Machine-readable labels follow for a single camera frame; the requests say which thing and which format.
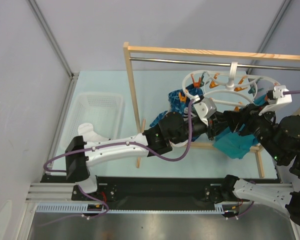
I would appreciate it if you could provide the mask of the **white round clip hanger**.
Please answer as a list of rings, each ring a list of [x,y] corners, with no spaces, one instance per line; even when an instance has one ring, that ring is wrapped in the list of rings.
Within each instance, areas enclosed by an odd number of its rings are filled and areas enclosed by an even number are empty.
[[[202,69],[190,72],[182,81],[184,96],[192,100],[201,95],[216,105],[243,108],[255,104],[258,94],[266,92],[259,84],[270,89],[281,85],[271,77],[238,72],[238,66],[237,62],[232,62],[228,71]]]

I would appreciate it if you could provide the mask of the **white sock plain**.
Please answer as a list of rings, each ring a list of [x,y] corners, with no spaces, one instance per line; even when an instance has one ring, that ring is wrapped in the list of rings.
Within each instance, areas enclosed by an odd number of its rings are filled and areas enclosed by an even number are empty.
[[[83,123],[78,126],[78,135],[83,137],[83,141],[87,144],[100,145],[111,140],[109,137],[102,136],[95,132],[91,123]]]

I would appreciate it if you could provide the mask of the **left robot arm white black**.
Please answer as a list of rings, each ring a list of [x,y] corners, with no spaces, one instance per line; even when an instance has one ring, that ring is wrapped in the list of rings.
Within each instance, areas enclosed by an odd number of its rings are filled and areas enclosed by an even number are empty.
[[[83,136],[72,139],[65,151],[66,179],[76,183],[89,200],[100,195],[97,177],[91,176],[89,168],[97,164],[132,157],[156,156],[167,162],[182,160],[189,147],[178,158],[164,155],[173,150],[173,145],[190,143],[193,137],[207,134],[213,139],[229,126],[221,112],[214,113],[204,123],[198,116],[184,120],[178,112],[169,112],[158,124],[143,133],[124,139],[104,142],[87,142]]]

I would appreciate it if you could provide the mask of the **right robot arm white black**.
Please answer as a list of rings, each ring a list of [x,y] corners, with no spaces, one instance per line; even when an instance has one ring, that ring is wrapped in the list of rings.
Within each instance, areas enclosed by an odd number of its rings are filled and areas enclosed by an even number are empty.
[[[300,115],[286,116],[277,123],[276,113],[264,109],[248,104],[239,111],[224,111],[223,115],[231,132],[253,135],[277,166],[291,166],[289,172],[300,179]],[[227,201],[236,197],[266,205],[288,215],[300,226],[300,191],[274,191],[228,174],[220,194]]]

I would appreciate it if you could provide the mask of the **white sock black stripes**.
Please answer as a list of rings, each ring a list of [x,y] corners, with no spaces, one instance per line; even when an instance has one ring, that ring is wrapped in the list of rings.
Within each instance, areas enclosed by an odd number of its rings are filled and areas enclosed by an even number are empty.
[[[197,114],[195,113],[195,111],[193,110],[193,108],[191,108],[190,112],[189,112],[189,108],[185,107],[184,110],[183,110],[183,120],[184,121],[188,120],[189,116],[191,116],[191,118],[194,118],[194,117],[197,116]],[[173,147],[180,148],[180,147],[185,146],[188,142],[189,142],[189,139],[187,137],[185,141],[182,141],[182,142],[179,142],[179,143],[173,143],[173,142],[170,141],[170,144]]]

